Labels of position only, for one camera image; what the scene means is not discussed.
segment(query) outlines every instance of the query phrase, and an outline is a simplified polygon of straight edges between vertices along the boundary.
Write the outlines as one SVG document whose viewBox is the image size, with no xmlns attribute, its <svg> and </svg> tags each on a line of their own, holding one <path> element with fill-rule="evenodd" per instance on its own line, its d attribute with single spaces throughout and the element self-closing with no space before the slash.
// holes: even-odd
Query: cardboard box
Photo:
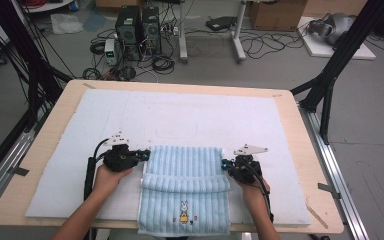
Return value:
<svg viewBox="0 0 384 240">
<path fill-rule="evenodd" d="M 96 0 L 99 8 L 120 8 L 121 6 L 142 6 L 142 0 Z"/>
<path fill-rule="evenodd" d="M 249 19 L 255 30 L 295 31 L 307 0 L 281 0 L 275 4 L 253 3 Z"/>
<path fill-rule="evenodd" d="M 367 0 L 308 0 L 303 16 L 322 18 L 326 13 L 343 12 L 357 16 Z"/>
</svg>

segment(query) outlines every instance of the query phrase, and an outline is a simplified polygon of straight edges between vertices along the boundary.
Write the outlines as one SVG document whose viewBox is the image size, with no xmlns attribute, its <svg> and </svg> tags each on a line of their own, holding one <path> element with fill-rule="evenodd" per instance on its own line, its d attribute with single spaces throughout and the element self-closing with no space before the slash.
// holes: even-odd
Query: cartoon bunny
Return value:
<svg viewBox="0 0 384 240">
<path fill-rule="evenodd" d="M 189 221 L 188 201 L 185 201 L 185 202 L 182 201 L 182 206 L 180 207 L 180 211 L 182 211 L 182 214 L 180 214 L 179 222 L 181 222 L 182 224 L 186 224 Z"/>
</svg>

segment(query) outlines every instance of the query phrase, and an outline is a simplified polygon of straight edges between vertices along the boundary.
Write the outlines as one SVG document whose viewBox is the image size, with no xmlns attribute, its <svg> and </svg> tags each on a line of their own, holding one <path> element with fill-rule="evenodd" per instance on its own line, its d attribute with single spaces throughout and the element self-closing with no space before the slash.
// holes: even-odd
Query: sticker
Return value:
<svg viewBox="0 0 384 240">
<path fill-rule="evenodd" d="M 124 20 L 124 25 L 133 25 L 133 18 L 126 18 L 126 20 Z"/>
<path fill-rule="evenodd" d="M 180 211 L 182 211 L 182 213 L 180 214 L 179 222 L 181 222 L 182 224 L 186 224 L 189 221 L 188 201 L 182 201 L 181 204 L 182 205 L 180 206 Z"/>
</svg>

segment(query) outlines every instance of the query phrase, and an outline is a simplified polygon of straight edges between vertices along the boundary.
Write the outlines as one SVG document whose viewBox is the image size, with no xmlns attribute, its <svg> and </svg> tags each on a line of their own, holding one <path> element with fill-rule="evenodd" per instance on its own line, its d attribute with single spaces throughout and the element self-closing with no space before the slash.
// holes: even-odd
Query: table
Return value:
<svg viewBox="0 0 384 240">
<path fill-rule="evenodd" d="M 238 54 L 238 63 L 245 61 L 246 56 L 244 49 L 242 47 L 242 43 L 239 39 L 239 34 L 241 32 L 242 20 L 244 18 L 246 2 L 249 0 L 241 0 L 239 4 L 238 18 L 236 22 L 236 30 L 232 32 L 232 40 L 236 49 L 236 53 Z M 180 1 L 180 19 L 186 19 L 186 16 L 183 16 L 183 5 L 185 0 Z M 185 21 L 182 20 L 180 22 L 179 29 L 179 49 L 180 49 L 180 61 L 184 64 L 188 63 L 188 50 L 186 48 L 186 34 L 185 34 Z"/>
<path fill-rule="evenodd" d="M 64 219 L 24 216 L 47 161 L 71 119 L 86 89 L 115 89 L 152 92 L 217 94 L 269 97 L 276 102 L 288 145 L 300 179 L 312 224 L 306 227 L 281 227 L 279 232 L 341 233 L 344 229 L 331 193 L 317 188 L 325 177 L 292 94 L 287 90 L 192 86 L 155 83 L 126 83 L 73 80 L 65 88 L 20 167 L 30 170 L 14 175 L 0 199 L 0 225 L 60 226 Z M 97 220 L 93 227 L 136 229 L 136 221 Z M 255 231 L 253 225 L 232 223 L 231 231 Z"/>
</svg>

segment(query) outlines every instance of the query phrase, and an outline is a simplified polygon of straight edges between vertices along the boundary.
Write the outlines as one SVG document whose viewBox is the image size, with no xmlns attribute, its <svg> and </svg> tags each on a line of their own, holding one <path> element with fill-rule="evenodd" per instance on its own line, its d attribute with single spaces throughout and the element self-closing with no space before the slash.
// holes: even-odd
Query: striped towel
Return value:
<svg viewBox="0 0 384 240">
<path fill-rule="evenodd" d="M 221 159 L 220 148 L 152 147 L 142 181 L 139 233 L 228 235 L 230 185 Z"/>
</svg>

